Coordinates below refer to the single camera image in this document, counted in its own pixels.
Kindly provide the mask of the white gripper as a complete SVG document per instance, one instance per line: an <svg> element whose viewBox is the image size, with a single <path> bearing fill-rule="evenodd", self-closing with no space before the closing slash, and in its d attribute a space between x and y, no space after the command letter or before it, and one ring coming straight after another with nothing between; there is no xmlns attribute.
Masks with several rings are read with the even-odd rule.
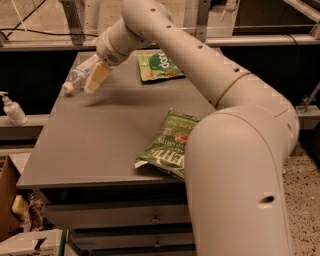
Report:
<svg viewBox="0 0 320 256"><path fill-rule="evenodd" d="M86 93L94 93L100 87L111 73L110 66L118 66L128 58L126 46L126 30L108 28L98 37L96 53L105 63L98 62L90 71L84 86Z"/></svg>

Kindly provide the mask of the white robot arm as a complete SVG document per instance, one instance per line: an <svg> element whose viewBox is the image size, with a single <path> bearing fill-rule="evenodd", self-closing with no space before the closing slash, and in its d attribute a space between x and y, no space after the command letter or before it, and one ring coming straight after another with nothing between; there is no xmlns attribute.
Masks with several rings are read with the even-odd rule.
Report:
<svg viewBox="0 0 320 256"><path fill-rule="evenodd" d="M299 120L275 89L176 27L157 0L124 0L96 43L94 92L136 49L153 42L215 107L191 132L185 184L198 256L293 256L282 181Z"/></svg>

